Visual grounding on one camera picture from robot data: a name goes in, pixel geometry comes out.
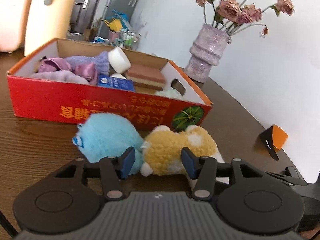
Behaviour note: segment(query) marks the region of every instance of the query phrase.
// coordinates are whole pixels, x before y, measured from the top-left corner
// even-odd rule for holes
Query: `yellow plush toy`
[[[181,159],[181,149],[188,147],[197,157],[207,155],[218,162],[224,162],[217,144],[209,133],[200,126],[190,125],[185,131],[172,132],[169,127],[160,125],[154,128],[141,146],[143,176],[185,174]],[[189,181],[194,187],[196,181]]]

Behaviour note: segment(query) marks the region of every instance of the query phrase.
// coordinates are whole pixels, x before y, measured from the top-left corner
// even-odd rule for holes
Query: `blue box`
[[[117,88],[135,92],[132,80],[110,77],[104,74],[99,75],[98,86],[107,88]]]

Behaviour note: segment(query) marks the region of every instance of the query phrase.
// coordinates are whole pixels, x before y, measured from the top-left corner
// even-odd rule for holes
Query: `doorway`
[[[72,33],[83,34],[86,28],[91,27],[98,1],[75,0],[70,19]]]

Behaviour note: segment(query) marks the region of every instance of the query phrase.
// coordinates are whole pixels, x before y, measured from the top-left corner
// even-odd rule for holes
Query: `red cardboard box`
[[[137,130],[152,130],[167,125],[183,130],[188,124],[199,125],[212,108],[211,101],[171,60],[141,52],[125,50],[131,63],[158,68],[168,88],[178,80],[185,88],[182,100],[143,93],[28,78],[41,58],[94,57],[112,46],[53,39],[24,57],[8,71],[8,84],[14,114],[19,117],[56,122],[84,122],[91,113],[119,114]]]

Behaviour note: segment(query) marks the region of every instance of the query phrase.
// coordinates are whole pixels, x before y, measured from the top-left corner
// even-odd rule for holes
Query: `folded cloth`
[[[71,56],[66,57],[65,60],[71,65],[73,70],[80,64],[93,62],[98,74],[109,74],[110,66],[107,51],[103,51],[95,57]]]
[[[93,62],[85,62],[78,64],[75,68],[72,68],[71,65],[63,58],[46,58],[41,61],[38,72],[55,72],[58,70],[72,71],[76,75],[85,78],[90,85],[97,84],[98,72]]]
[[[85,80],[83,77],[80,77],[69,70],[34,73],[30,76],[30,78],[46,79],[46,80],[76,83],[76,84],[86,84],[86,85],[89,84],[88,81]]]

